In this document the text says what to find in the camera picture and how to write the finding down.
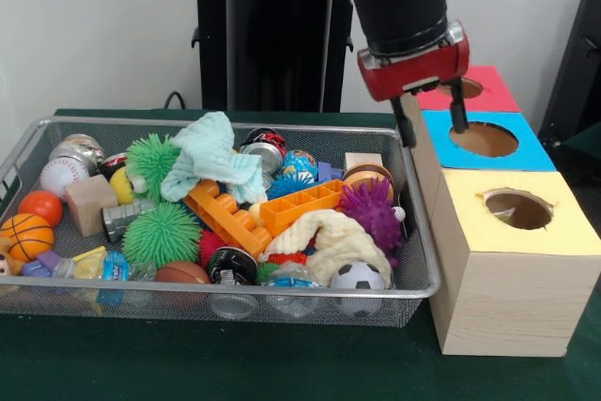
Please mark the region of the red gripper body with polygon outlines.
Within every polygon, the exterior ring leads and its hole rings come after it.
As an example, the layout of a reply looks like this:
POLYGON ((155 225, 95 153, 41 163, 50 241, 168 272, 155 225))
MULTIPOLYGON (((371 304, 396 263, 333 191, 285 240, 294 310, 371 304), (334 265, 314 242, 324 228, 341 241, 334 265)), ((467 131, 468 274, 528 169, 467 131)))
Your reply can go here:
POLYGON ((470 45, 463 25, 455 20, 440 41, 417 53, 385 57, 362 49, 357 62, 372 99, 384 101, 460 78, 469 67, 470 45))

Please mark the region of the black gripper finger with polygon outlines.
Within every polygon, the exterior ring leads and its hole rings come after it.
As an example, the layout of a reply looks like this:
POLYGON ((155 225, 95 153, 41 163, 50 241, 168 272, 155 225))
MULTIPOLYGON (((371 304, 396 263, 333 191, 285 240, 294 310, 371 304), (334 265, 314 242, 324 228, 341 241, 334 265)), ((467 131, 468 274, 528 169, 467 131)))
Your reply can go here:
POLYGON ((402 106, 401 98, 391 98, 391 106, 393 108, 393 114, 396 121, 396 126, 399 131, 399 135, 403 144, 403 147, 415 147, 416 146, 416 135, 412 126, 412 123, 402 106))
POLYGON ((464 99, 463 82, 455 79, 449 83, 452 95, 450 113, 455 133, 464 133, 469 128, 467 110, 464 99))

